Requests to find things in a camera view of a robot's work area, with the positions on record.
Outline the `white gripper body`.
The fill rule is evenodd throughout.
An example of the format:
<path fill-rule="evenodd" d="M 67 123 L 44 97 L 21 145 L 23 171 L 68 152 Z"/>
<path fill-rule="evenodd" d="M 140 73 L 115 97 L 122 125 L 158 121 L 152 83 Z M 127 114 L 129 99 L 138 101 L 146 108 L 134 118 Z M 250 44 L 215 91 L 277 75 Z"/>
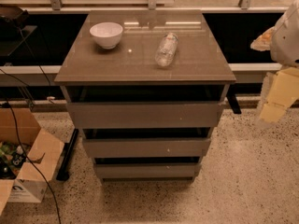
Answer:
<path fill-rule="evenodd" d="M 258 51 L 268 51 L 271 49 L 272 35 L 275 31 L 274 27 L 267 29 L 250 44 L 250 48 Z"/>

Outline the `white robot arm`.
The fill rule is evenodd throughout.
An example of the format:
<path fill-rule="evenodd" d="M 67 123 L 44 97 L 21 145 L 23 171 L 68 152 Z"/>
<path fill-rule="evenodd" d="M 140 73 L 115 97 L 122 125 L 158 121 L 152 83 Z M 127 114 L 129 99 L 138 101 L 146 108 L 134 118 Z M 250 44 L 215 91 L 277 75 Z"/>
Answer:
<path fill-rule="evenodd" d="M 276 24 L 259 35 L 250 48 L 270 51 L 271 59 L 281 65 L 275 74 L 263 79 L 257 120 L 277 123 L 299 99 L 299 0 L 295 0 Z"/>

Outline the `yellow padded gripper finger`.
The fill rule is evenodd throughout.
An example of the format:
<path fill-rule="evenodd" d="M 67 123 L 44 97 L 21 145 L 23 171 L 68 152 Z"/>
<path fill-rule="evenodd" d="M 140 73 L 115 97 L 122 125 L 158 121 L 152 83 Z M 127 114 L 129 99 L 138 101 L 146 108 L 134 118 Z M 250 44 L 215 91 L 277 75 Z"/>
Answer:
<path fill-rule="evenodd" d="M 275 74 L 268 73 L 263 80 L 259 120 L 278 122 L 299 99 L 299 69 L 290 67 Z"/>

